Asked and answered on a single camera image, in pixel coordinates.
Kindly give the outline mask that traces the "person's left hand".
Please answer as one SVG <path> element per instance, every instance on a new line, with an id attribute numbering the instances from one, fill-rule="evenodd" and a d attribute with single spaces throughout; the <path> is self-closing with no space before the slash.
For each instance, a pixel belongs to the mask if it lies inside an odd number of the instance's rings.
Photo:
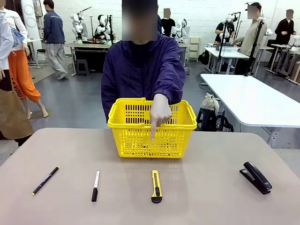
<path id="1" fill-rule="evenodd" d="M 172 116 L 171 109 L 168 104 L 168 98 L 163 94 L 156 94 L 154 96 L 152 106 L 150 109 L 150 121 L 151 121 L 151 140 L 155 138 L 156 128 L 161 124 L 166 123 Z"/>

